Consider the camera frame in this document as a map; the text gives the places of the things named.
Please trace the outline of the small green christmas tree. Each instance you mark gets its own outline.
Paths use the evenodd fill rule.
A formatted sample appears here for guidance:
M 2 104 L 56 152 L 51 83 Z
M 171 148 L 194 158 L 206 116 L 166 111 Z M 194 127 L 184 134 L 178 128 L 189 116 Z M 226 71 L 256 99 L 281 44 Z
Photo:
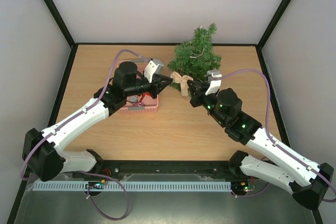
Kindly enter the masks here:
M 175 57 L 167 67 L 181 77 L 188 76 L 194 81 L 207 80 L 209 70 L 219 70 L 222 57 L 214 53 L 213 35 L 217 32 L 215 23 L 204 28 L 197 27 L 190 40 L 175 46 Z

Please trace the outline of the pink plastic basket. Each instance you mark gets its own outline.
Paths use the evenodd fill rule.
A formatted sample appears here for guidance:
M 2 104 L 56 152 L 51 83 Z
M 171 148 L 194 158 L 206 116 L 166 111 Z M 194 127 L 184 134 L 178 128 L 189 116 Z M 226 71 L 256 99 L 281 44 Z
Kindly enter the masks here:
M 138 71 L 143 73 L 147 62 L 143 60 L 120 60 L 118 61 L 118 67 L 126 61 L 133 62 L 137 65 Z M 148 112 L 157 112 L 159 106 L 159 95 L 157 98 L 153 99 L 149 94 L 143 95 L 132 95 L 127 98 L 127 103 L 122 107 L 118 112 L 119 113 L 148 113 Z

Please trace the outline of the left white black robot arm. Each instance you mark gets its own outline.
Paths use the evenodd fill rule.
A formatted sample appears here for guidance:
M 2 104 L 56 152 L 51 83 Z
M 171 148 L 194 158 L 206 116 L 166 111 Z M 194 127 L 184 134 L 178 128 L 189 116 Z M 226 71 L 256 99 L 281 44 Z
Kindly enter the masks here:
M 132 61 L 120 63 L 113 78 L 79 110 L 42 131 L 33 128 L 26 133 L 24 168 L 31 169 L 43 182 L 60 173 L 93 170 L 99 159 L 97 153 L 67 152 L 65 148 L 85 130 L 124 107 L 128 97 L 149 94 L 155 99 L 172 82 L 160 74 L 162 68 L 163 63 L 157 59 L 150 59 L 143 72 Z

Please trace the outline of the beige felt ornament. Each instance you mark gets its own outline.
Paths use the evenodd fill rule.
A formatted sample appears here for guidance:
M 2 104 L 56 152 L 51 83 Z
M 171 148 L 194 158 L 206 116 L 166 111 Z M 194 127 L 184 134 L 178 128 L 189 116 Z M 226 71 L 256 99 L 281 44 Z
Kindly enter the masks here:
M 186 97 L 188 96 L 188 84 L 189 80 L 193 81 L 193 78 L 188 75 L 180 75 L 176 71 L 172 72 L 170 75 L 172 79 L 172 83 L 176 83 L 180 85 L 181 88 L 181 96 Z

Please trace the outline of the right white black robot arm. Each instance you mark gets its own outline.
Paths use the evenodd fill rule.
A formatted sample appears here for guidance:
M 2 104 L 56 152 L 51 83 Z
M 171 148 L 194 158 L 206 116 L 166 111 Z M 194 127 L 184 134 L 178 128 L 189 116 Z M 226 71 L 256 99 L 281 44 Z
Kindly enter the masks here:
M 303 207 L 318 210 L 330 188 L 333 167 L 311 161 L 276 139 L 242 111 L 242 101 L 233 89 L 220 90 L 219 84 L 220 81 L 187 81 L 192 107 L 203 106 L 229 138 L 270 159 L 267 163 L 237 151 L 229 160 L 230 174 L 236 178 L 246 175 L 263 179 L 287 191 Z

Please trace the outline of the clear led string lights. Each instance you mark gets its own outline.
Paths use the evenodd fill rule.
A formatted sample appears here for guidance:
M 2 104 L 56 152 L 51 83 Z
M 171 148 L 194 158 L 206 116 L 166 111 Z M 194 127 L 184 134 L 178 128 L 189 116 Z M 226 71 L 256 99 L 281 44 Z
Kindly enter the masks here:
M 200 25 L 194 30 L 193 38 L 191 41 L 192 51 L 190 58 L 196 59 L 200 57 L 205 51 L 206 44 L 206 29 Z

